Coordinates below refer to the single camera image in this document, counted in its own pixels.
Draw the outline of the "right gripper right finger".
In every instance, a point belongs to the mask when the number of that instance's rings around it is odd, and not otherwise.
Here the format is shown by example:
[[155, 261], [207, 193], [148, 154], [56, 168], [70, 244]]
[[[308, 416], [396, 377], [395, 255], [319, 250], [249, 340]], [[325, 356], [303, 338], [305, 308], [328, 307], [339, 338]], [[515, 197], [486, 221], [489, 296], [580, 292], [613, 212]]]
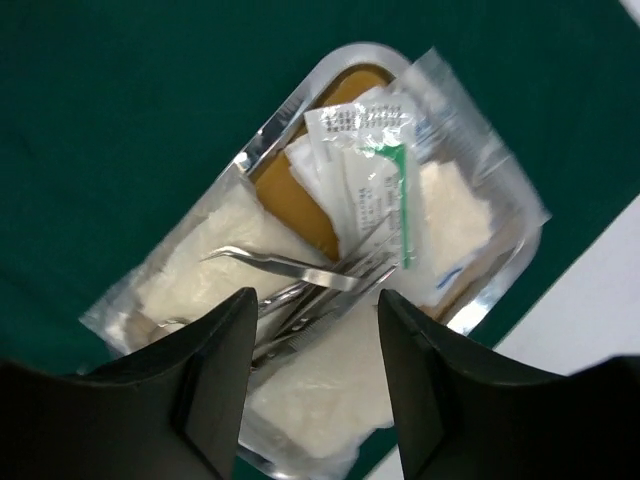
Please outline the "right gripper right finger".
[[539, 479], [548, 442], [532, 412], [557, 375], [441, 325], [395, 291], [378, 303], [393, 420], [406, 479]]

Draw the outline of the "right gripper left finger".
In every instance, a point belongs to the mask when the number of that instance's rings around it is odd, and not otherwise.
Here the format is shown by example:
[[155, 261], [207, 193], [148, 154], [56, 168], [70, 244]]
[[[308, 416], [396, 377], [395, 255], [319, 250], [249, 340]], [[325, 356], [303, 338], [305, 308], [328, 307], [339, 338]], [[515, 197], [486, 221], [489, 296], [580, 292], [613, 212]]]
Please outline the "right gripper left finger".
[[178, 331], [98, 367], [93, 479], [228, 479], [257, 325], [242, 288]]

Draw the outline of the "curved pointed silver tweezers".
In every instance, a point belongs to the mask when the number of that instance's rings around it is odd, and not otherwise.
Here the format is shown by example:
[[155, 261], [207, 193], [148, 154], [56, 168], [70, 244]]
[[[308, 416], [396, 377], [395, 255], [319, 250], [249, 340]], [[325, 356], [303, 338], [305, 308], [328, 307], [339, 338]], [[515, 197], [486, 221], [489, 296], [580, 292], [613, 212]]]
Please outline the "curved pointed silver tweezers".
[[325, 267], [319, 267], [281, 255], [270, 255], [242, 249], [237, 246], [222, 246], [201, 259], [211, 261], [230, 257], [255, 269], [288, 277], [307, 284], [338, 291], [354, 291], [363, 285], [361, 278], [344, 275]]

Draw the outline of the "silver instrument tray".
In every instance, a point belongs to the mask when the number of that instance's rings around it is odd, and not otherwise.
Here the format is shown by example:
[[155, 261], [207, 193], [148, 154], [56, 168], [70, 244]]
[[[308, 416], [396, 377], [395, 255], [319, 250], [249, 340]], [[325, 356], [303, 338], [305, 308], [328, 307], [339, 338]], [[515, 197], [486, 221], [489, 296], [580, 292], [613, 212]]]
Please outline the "silver instrument tray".
[[[395, 88], [397, 78], [402, 76], [415, 62], [408, 61], [390, 47], [371, 43], [351, 44], [331, 52], [314, 67], [238, 154], [238, 164], [245, 172], [251, 174], [267, 157], [275, 152], [278, 146], [285, 149], [296, 137], [300, 136], [303, 132], [303, 115], [306, 111], [313, 109], [311, 103], [347, 69], [362, 64], [380, 67], [392, 75], [391, 83], [382, 88], [397, 91]], [[541, 234], [539, 238], [526, 243], [513, 256], [500, 256], [494, 263], [485, 265], [482, 274], [470, 275], [467, 282], [458, 284], [452, 294], [437, 305], [417, 303], [415, 300], [417, 289], [410, 283], [405, 286], [404, 290], [413, 303], [422, 307], [436, 320], [461, 334], [466, 334], [484, 319], [531, 263], [539, 246], [540, 237]], [[363, 300], [357, 306], [364, 303], [369, 303], [377, 309], [375, 297]], [[324, 338], [340, 322], [341, 320], [322, 337], [307, 345], [300, 353]], [[277, 363], [254, 378], [249, 385], [249, 396], [292, 360]], [[276, 464], [240, 441], [241, 456], [248, 464], [274, 479], [343, 479], [355, 465], [361, 446], [368, 438], [359, 446], [354, 461], [340, 470], [300, 470]]]

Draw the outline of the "green surgical cloth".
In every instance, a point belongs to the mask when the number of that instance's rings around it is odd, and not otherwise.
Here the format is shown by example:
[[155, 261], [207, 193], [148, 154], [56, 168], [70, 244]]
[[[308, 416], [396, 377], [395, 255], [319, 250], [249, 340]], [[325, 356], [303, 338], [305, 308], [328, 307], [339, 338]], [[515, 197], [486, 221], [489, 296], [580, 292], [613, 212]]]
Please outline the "green surgical cloth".
[[110, 358], [80, 316], [317, 62], [435, 48], [551, 214], [473, 330], [496, 345], [639, 193], [639, 26], [618, 1], [5, 1], [1, 363]]

